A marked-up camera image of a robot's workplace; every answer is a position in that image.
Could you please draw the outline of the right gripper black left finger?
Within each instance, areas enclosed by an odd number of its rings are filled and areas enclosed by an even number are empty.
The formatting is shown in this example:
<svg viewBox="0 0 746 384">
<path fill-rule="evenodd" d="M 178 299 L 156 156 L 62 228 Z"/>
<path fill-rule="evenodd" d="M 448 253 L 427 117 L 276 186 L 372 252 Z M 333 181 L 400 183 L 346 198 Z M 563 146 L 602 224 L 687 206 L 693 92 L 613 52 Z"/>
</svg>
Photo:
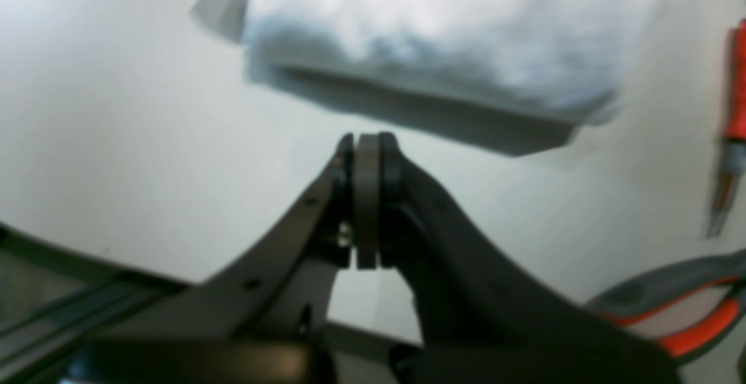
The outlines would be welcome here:
<svg viewBox="0 0 746 384">
<path fill-rule="evenodd" d="M 376 135 L 345 135 L 309 187 L 222 272 L 86 342 L 66 383 L 336 383 L 324 339 L 353 222 L 378 192 Z"/>
</svg>

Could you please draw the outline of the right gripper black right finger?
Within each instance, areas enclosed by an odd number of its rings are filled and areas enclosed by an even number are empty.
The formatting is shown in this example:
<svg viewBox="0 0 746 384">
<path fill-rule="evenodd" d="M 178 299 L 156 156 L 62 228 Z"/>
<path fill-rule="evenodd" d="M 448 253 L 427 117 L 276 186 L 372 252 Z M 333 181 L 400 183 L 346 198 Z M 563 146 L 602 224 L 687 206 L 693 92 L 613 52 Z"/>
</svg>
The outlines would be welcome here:
<svg viewBox="0 0 746 384">
<path fill-rule="evenodd" d="M 671 358 L 553 292 L 477 229 L 391 133 L 381 153 L 380 253 L 413 292 L 423 346 L 401 383 L 679 383 Z"/>
</svg>

